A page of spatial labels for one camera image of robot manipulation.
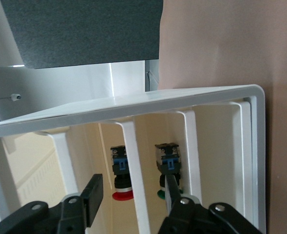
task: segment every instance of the white plastic frame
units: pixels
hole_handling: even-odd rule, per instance
[[[179,148],[180,151],[184,152],[181,154],[181,163],[186,165],[181,171],[184,179],[184,193],[196,196],[202,202],[195,113],[189,108],[186,110],[169,110],[164,111],[164,113],[175,113],[183,116],[186,142],[179,145]]]
[[[0,122],[0,137],[242,98],[251,106],[252,199],[253,207],[257,207],[253,210],[255,217],[253,223],[265,233],[265,98],[262,88],[257,85],[162,90],[69,103],[2,121]],[[126,141],[125,144],[129,151],[129,144]],[[9,165],[1,148],[0,145],[0,220],[19,207]],[[144,217],[145,215],[141,216],[144,213],[139,211],[144,201],[141,201],[142,204],[135,201],[137,220],[140,233],[149,233],[143,228],[149,221]]]

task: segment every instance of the white divider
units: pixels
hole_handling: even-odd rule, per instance
[[[115,175],[112,169],[113,162],[110,148],[125,145],[123,128],[112,121],[111,123],[91,123],[88,128],[91,154],[93,155],[91,163],[96,168],[96,173],[103,174],[104,195],[100,208],[103,210],[107,225],[107,231],[100,229],[94,231],[93,234],[123,234],[127,232],[138,234],[134,199],[116,201],[112,198],[112,194],[115,192]]]
[[[248,102],[236,102],[240,107],[241,120],[241,144],[242,144],[242,169],[243,169],[243,200],[244,213],[246,219],[256,223],[257,219],[253,216],[252,198],[252,147],[251,147],[251,112]]]
[[[66,132],[69,129],[69,127],[64,127],[40,131],[36,133],[39,135],[50,136],[53,139],[63,183],[65,186],[65,192],[67,194],[73,194],[78,192],[78,186],[74,174],[71,155],[68,148],[68,142],[66,140]]]
[[[184,193],[196,196],[202,202],[201,176],[197,149],[197,133],[195,113],[192,109],[170,110],[164,113],[182,115],[184,128],[176,129],[175,137],[179,138],[181,157],[181,177],[183,180]]]
[[[140,234],[150,234],[150,224],[143,185],[143,176],[139,160],[139,151],[136,140],[135,125],[132,118],[109,120],[104,123],[118,124],[123,129],[123,136],[127,152],[130,177],[134,194],[134,205]]]

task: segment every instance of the screw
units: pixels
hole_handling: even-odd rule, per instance
[[[182,198],[182,199],[180,200],[180,203],[183,204],[183,205],[187,205],[187,204],[189,203],[189,199],[187,199],[187,198]]]
[[[225,207],[223,205],[218,204],[215,206],[215,210],[223,212],[225,211]]]
[[[38,210],[40,207],[41,207],[41,205],[37,204],[37,205],[35,205],[35,206],[32,207],[32,210],[33,210],[33,211],[34,211],[34,210]]]
[[[77,199],[76,199],[76,198],[72,198],[72,199],[69,200],[69,203],[71,203],[71,204],[72,204],[72,203],[75,203],[75,202],[77,202]]]

